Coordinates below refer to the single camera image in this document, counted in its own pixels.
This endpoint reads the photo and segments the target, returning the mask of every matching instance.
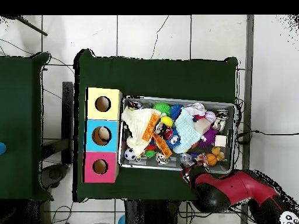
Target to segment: blue ball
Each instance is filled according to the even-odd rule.
[[[126,224],[126,217],[125,215],[122,215],[119,219],[119,223],[118,224]]]
[[[6,145],[3,142],[0,142],[0,155],[6,152]]]

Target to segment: yellow ball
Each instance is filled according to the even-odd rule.
[[[172,119],[169,118],[168,116],[164,116],[161,118],[160,122],[164,123],[165,125],[171,127],[173,122],[172,122]]]

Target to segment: hole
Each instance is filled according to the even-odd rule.
[[[105,112],[111,108],[111,101],[106,96],[100,96],[96,99],[95,106],[97,111]]]
[[[111,140],[112,134],[107,127],[96,127],[92,132],[92,140],[99,146],[107,145]]]
[[[96,174],[104,174],[108,170],[108,163],[105,160],[96,160],[93,165],[92,169]]]

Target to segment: purple toy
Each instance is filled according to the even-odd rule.
[[[217,130],[213,129],[212,125],[210,129],[203,135],[207,140],[204,142],[202,139],[199,141],[198,147],[201,149],[205,149],[208,145],[211,145],[215,142],[215,136],[217,134]]]

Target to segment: green table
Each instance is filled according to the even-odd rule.
[[[81,50],[74,60],[74,199],[195,200],[180,172],[121,167],[114,184],[82,183],[85,89],[119,89],[123,95],[233,103],[237,59],[210,61],[98,58]]]
[[[41,69],[49,53],[0,57],[0,199],[51,200],[39,183]]]

